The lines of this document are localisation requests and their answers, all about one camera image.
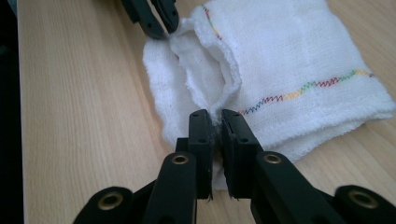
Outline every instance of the white towel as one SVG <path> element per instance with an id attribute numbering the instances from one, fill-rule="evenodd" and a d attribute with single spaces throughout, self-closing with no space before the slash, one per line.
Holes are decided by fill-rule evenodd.
<path id="1" fill-rule="evenodd" d="M 324 0 L 209 1 L 169 40 L 148 39 L 143 60 L 172 146 L 191 112 L 217 124 L 227 108 L 264 150 L 296 161 L 396 108 Z"/>

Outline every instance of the white cloth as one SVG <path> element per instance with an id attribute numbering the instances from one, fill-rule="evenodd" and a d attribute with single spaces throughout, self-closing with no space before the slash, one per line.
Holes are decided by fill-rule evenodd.
<path id="1" fill-rule="evenodd" d="M 395 104 L 324 0 L 216 0 L 167 41 L 144 49 L 163 138 L 188 136 L 188 115 L 239 111 L 265 150 L 300 159 Z"/>

